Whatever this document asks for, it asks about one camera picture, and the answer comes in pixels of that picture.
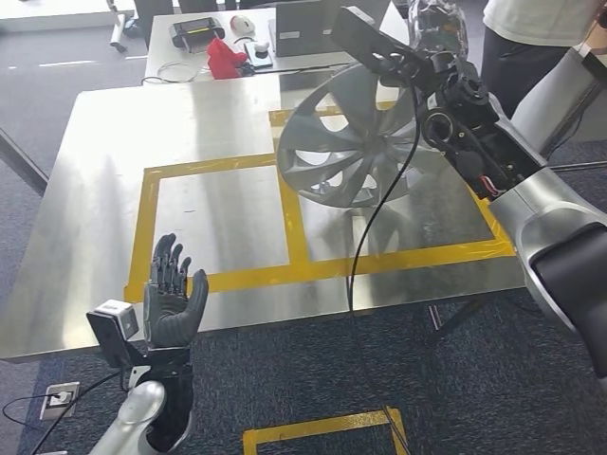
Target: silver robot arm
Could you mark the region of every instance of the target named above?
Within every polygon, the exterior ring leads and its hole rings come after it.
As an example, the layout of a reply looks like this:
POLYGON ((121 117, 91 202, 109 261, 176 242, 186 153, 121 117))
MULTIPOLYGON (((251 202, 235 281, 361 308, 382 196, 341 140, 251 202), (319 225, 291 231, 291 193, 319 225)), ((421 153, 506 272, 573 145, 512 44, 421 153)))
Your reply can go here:
POLYGON ((109 300, 87 314, 91 328, 112 368, 132 368, 129 396, 91 454, 150 455, 181 444, 192 426, 193 369, 189 345, 206 306, 208 282, 196 272, 187 295, 183 247, 174 234, 164 235, 154 250, 150 279, 145 285, 146 353, 128 339, 139 331, 132 306, 109 300))
POLYGON ((156 455, 145 437, 166 400, 165 388, 147 381, 133 389, 118 411, 116 420, 90 455, 156 455))
POLYGON ((490 204, 547 315, 578 333, 607 391, 607 216, 544 168, 490 204))
POLYGON ((331 36, 382 85, 411 89, 424 139, 490 201, 530 293, 552 319, 578 333, 607 388, 607 215, 547 168, 473 64, 403 45, 356 7, 340 9, 331 36))

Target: silver wheel cover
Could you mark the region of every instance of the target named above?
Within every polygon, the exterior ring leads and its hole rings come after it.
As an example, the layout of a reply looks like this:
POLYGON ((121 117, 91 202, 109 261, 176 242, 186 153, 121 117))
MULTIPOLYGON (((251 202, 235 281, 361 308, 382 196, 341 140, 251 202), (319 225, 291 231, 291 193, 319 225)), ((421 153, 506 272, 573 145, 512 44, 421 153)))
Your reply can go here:
MULTIPOLYGON (((358 64, 302 101, 281 134, 276 159, 284 180, 304 197, 326 206, 377 204, 402 169, 415 136, 411 94, 401 90, 393 107, 381 111, 376 104, 378 83, 378 76, 358 64), (347 124, 337 131, 325 125, 325 118, 316 111, 327 95, 347 124)), ((421 140, 390 199, 428 180, 436 182, 448 165, 439 152, 421 140)))

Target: small camera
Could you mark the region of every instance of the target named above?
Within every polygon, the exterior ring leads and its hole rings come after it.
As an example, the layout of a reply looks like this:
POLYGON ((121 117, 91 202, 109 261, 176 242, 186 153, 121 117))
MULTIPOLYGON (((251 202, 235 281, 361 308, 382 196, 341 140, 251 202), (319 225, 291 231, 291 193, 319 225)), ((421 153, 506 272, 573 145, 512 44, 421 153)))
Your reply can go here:
POLYGON ((130 303, 120 300, 108 300, 91 312, 93 315, 109 316, 114 319, 124 339, 129 339, 139 332, 139 324, 134 308, 130 303))

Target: red cloth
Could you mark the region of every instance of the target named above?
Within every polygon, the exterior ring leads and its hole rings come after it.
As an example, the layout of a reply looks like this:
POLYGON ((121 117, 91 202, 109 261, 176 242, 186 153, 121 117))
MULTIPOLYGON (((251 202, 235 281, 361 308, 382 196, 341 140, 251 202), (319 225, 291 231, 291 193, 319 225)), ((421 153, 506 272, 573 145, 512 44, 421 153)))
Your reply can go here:
POLYGON ((247 60, 244 52, 234 52, 219 38, 213 38, 207 48, 209 69, 215 79, 239 78, 239 66, 247 60))

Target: yellow tape outline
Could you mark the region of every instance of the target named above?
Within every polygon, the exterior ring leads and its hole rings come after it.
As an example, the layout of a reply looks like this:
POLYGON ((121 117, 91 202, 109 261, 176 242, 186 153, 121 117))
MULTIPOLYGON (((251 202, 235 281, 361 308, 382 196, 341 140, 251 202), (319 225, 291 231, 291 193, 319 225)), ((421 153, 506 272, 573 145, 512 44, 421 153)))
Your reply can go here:
MULTIPOLYGON (((391 101, 382 102, 379 103, 379 107, 385 109, 392 104, 393 103, 391 101)), ((269 112, 270 124, 273 130, 277 130, 284 126, 290 114, 291 111, 269 112)), ((319 114, 334 116, 338 115, 339 110, 329 106, 319 114)), ((238 169, 276 166, 276 150, 278 148, 278 141, 277 137, 274 138, 275 153, 273 154, 233 156, 144 169, 141 198, 135 227, 131 266, 128 282, 125 287, 125 300, 139 302, 143 299, 144 284, 149 279, 149 263, 154 246, 154 229, 156 222, 160 180, 200 173, 220 173, 238 169)), ((209 275, 211 292, 238 291, 276 284, 346 277, 352 269, 351 258, 311 261, 308 254, 308 244, 301 218, 299 196, 284 182, 278 170, 276 174, 283 210, 289 264, 230 270, 209 275)), ((470 194, 493 234, 493 239, 363 256, 359 260, 357 273, 373 274, 396 269, 459 264, 514 256, 515 252, 512 244, 489 211, 488 203, 478 199, 472 191, 470 194)))
MULTIPOLYGON (((390 417, 400 431, 407 437, 402 426, 402 419, 398 409, 388 408, 390 417)), ((257 446, 264 443, 277 441, 287 441, 290 439, 305 438, 307 436, 316 436, 319 434, 334 433, 347 431, 349 429, 376 427, 389 424, 386 414, 381 410, 364 412, 360 414, 344 415, 331 417, 323 420, 313 420, 298 424, 282 425, 279 427, 248 429, 242 434, 243 455, 257 455, 257 446)), ((394 448, 397 455, 405 455, 405 452, 400 445, 393 429, 391 429, 394 448)))

